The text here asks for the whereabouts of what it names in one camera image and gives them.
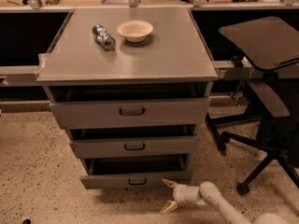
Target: speckled floor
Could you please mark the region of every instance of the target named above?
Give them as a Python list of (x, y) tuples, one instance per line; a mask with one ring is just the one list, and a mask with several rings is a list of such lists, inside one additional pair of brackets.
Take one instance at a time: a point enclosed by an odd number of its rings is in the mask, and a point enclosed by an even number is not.
[[(212, 106), (209, 113), (221, 116), (244, 107)], [(48, 111), (7, 112), (0, 117), (0, 223), (224, 223), (210, 207), (180, 207), (160, 215), (172, 190), (161, 188), (86, 190), (79, 177), (84, 170), (70, 149), (67, 137)], [(254, 135), (257, 124), (238, 126), (239, 133)], [(299, 190), (275, 161), (239, 196), (243, 180), (264, 154), (232, 141), (221, 154), (207, 129), (198, 134), (190, 169), (191, 184), (214, 182), (223, 196), (250, 221), (266, 212), (299, 223)]]

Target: chair armrest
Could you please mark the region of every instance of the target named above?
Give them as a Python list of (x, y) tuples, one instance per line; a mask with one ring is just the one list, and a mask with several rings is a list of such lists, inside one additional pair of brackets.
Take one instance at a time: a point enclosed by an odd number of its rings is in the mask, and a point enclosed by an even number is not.
[(285, 118), (290, 115), (288, 108), (279, 96), (261, 79), (245, 80), (243, 93), (254, 106), (257, 106), (260, 112), (273, 119)]

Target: gray drawer cabinet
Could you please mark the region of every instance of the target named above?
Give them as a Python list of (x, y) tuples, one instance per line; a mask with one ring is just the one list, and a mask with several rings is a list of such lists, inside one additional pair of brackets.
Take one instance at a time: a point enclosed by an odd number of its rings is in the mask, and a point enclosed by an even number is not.
[[(154, 25), (143, 42), (117, 35), (140, 15)], [(116, 39), (112, 51), (94, 41), (99, 19)], [(82, 162), (83, 186), (107, 189), (192, 177), (216, 79), (186, 7), (100, 7), (75, 9), (37, 82)]]

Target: black chair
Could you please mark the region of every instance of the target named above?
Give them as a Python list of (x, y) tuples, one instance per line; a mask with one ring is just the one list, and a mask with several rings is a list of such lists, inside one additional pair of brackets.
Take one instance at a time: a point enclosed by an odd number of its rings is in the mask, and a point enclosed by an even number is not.
[[(213, 132), (218, 149), (224, 151), (230, 139), (256, 147), (267, 153), (266, 158), (242, 183), (239, 194), (249, 192), (249, 183), (272, 161), (277, 160), (299, 188), (299, 81), (283, 80), (278, 70), (299, 62), (299, 32), (277, 17), (220, 28), (221, 34), (235, 43), (255, 69), (263, 72), (262, 79), (242, 81), (240, 90), (249, 101), (244, 114), (206, 121)], [(234, 133), (219, 135), (217, 126), (239, 121), (260, 120), (256, 139)]]

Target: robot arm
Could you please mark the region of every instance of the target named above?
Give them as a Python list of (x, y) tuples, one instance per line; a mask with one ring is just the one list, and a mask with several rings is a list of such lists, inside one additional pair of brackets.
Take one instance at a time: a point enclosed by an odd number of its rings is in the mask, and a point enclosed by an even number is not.
[[(211, 205), (217, 209), (224, 221), (230, 224), (251, 224), (241, 213), (229, 204), (221, 195), (219, 189), (211, 182), (203, 182), (199, 187), (178, 184), (163, 179), (163, 182), (174, 190), (174, 201), (169, 201), (161, 213), (169, 213), (180, 205)], [(288, 224), (283, 218), (274, 214), (264, 214), (258, 217), (254, 224)]]

